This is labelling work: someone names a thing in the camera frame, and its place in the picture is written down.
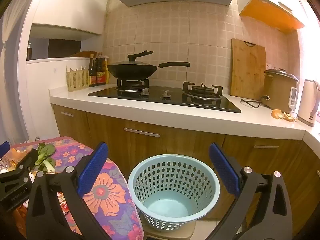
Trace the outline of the green leafy vegetable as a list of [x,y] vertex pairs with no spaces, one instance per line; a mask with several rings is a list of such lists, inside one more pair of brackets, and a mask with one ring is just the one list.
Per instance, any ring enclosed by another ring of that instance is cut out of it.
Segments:
[[35,166],[41,165],[46,159],[51,157],[55,151],[56,149],[53,144],[46,144],[45,142],[39,143],[37,147],[38,159],[35,162]]

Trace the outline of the orange peel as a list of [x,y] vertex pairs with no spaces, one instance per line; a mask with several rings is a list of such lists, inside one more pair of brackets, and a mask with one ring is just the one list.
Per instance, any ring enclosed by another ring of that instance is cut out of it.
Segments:
[[297,118],[293,117],[291,114],[282,112],[280,109],[274,109],[271,112],[271,116],[277,120],[282,119],[289,122],[294,122],[297,120]]
[[15,148],[11,148],[8,153],[6,153],[5,157],[11,164],[17,165],[27,154],[27,151],[16,150]]

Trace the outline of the green vegetable stalk piece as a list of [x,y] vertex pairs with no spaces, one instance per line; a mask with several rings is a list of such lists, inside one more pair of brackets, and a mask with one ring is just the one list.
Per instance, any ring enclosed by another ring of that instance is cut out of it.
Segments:
[[46,173],[55,173],[55,160],[53,158],[47,158],[37,168],[39,171]]

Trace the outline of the light blue perforated trash basket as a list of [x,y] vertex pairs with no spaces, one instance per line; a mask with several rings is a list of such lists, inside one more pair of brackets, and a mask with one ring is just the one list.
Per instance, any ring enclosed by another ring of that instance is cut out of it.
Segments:
[[174,231],[206,216],[220,196],[211,167],[192,157],[161,154],[140,162],[128,181],[132,200],[147,223]]

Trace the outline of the floral purple tablecloth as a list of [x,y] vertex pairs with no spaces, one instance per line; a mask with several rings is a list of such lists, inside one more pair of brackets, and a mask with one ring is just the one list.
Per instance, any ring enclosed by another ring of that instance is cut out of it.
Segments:
[[[45,142],[55,146],[52,158],[55,171],[61,172],[67,166],[75,166],[82,157],[92,153],[92,149],[71,137],[58,137],[11,146],[29,152]],[[93,215],[112,239],[143,239],[143,226],[129,192],[127,181],[118,166],[107,159],[84,201]]]

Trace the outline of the wooden base cabinets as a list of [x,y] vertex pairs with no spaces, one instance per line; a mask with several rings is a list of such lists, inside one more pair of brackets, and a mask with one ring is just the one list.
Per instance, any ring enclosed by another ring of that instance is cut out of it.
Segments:
[[305,239],[319,226],[319,158],[301,140],[191,131],[58,105],[53,106],[53,112],[61,136],[91,148],[106,142],[109,158],[125,176],[144,159],[165,153],[188,155],[210,165],[209,146],[216,143],[227,156],[256,173],[281,173],[290,199],[296,239]]

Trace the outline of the beige utensil holder basket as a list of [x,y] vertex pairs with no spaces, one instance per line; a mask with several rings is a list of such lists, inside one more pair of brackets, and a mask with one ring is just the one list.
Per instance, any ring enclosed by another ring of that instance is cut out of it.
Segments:
[[88,78],[88,69],[83,66],[79,70],[66,68],[67,90],[73,92],[88,88]]

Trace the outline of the orange peel on counter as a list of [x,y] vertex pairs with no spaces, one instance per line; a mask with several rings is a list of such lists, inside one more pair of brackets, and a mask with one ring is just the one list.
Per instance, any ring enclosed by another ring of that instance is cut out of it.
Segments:
[[293,117],[291,114],[282,112],[280,109],[274,109],[271,112],[271,116],[277,120],[282,119],[289,122],[294,122],[297,120],[297,118]]

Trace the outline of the dark soy sauce bottle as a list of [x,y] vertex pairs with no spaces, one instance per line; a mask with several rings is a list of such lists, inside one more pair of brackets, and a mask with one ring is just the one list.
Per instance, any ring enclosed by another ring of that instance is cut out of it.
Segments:
[[89,69],[88,69],[88,86],[94,87],[97,85],[97,70],[94,65],[94,55],[89,56]]

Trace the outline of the black glass gas hob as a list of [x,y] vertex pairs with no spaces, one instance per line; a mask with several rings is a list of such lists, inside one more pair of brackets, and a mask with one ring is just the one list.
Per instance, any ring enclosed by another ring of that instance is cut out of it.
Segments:
[[89,96],[166,103],[232,113],[241,112],[238,107],[223,95],[221,100],[204,101],[186,96],[183,94],[182,88],[167,88],[159,86],[150,86],[147,88],[145,86],[141,86],[140,88],[134,89],[122,89],[120,87],[115,87],[89,93]]

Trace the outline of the white electric kettle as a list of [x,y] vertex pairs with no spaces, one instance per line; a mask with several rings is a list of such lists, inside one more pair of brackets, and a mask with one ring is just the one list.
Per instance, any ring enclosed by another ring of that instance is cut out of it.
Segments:
[[319,108],[319,83],[315,80],[304,81],[302,97],[298,109],[298,119],[306,125],[314,126]]

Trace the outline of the dark vinegar bottle red label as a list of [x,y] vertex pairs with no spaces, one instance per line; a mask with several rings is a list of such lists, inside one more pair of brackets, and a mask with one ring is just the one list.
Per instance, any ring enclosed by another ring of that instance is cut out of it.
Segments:
[[96,60],[96,69],[97,69],[97,85],[102,86],[106,84],[106,59],[99,53]]

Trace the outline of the right burner grate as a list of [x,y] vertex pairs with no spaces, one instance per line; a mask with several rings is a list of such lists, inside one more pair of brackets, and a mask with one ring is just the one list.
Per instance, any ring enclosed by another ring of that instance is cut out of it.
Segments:
[[214,101],[222,99],[222,86],[207,87],[204,84],[196,86],[195,83],[184,82],[183,83],[183,94],[190,98],[195,98],[204,101]]

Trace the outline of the bamboo cutting board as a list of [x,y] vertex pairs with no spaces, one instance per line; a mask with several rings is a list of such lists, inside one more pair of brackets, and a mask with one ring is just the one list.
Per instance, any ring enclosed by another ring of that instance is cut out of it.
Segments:
[[232,77],[230,94],[258,100],[263,91],[266,70],[264,47],[236,38],[232,45]]

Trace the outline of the orange bottom wall cabinet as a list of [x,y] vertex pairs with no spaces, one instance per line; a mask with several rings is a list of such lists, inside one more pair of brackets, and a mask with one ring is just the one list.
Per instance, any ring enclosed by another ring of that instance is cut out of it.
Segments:
[[251,17],[289,34],[305,27],[299,0],[237,0],[240,16]]

